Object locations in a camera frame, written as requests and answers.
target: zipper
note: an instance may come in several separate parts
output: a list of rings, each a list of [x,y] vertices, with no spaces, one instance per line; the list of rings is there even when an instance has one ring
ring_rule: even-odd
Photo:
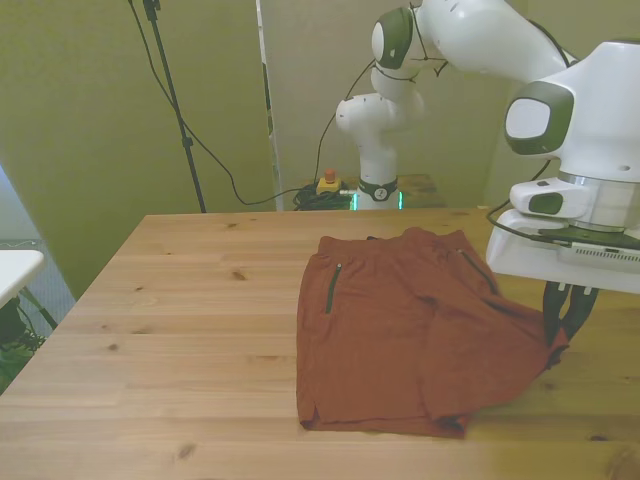
[[[474,268],[476,272],[482,275],[482,277],[485,279],[485,281],[489,285],[489,288],[491,289],[491,293],[493,293],[494,295],[500,295],[500,289],[498,289],[498,286],[494,283],[493,279],[489,275],[487,275],[482,268],[480,268],[480,266],[475,262],[475,260],[471,257],[471,255],[469,255],[464,250],[460,250],[460,249],[458,250],[458,253],[462,255],[462,258],[464,258],[467,261],[467,263],[469,263],[469,265],[471,265]]]
[[[339,263],[336,266],[336,272],[333,274],[333,278],[331,279],[331,283],[329,284],[329,295],[327,296],[327,307],[324,310],[324,313],[331,313],[333,309],[333,295],[336,289],[336,283],[338,283],[338,277],[340,276],[340,272],[342,271],[342,264]]]

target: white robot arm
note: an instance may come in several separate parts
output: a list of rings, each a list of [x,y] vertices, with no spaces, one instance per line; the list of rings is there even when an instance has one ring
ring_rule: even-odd
[[[359,208],[397,208],[397,155],[386,132],[425,115],[414,79],[437,49],[460,70],[531,82],[566,69],[558,48],[503,0],[425,0],[383,15],[373,32],[376,94],[342,102],[338,127],[358,146]]]
[[[516,185],[487,261],[497,273],[546,280],[548,338],[589,316],[599,289],[640,293],[640,41],[600,45],[578,62],[504,0],[424,0],[384,15],[373,33],[376,94],[338,108],[361,154],[360,208],[396,208],[396,154],[385,132],[423,117],[412,80],[436,49],[454,67],[525,84],[507,112],[514,152],[560,158],[559,178]]]

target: table surface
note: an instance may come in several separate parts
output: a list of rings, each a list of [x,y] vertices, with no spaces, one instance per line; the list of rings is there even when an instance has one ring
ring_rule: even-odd
[[[3,480],[640,477],[640,296],[602,294],[562,364],[468,438],[305,432],[296,304],[322,235],[464,229],[478,210],[147,217],[0,397]],[[501,278],[537,306],[542,282]]]
[[[0,250],[0,307],[18,295],[44,267],[35,250]]]

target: floor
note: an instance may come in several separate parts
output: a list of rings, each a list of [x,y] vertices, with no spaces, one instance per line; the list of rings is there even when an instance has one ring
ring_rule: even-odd
[[[45,256],[45,269],[29,285],[31,293],[46,308],[57,323],[69,313],[75,304],[60,270],[51,258],[49,250],[42,240],[0,240],[0,250],[38,250]],[[36,332],[48,337],[51,328],[40,315],[37,308],[26,300],[21,301],[22,308],[29,315]]]

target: shorts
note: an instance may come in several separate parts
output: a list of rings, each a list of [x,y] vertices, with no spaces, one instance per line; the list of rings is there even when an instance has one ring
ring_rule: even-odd
[[[462,232],[322,238],[298,306],[297,405],[314,430],[462,437],[566,347],[542,313],[500,294]]]

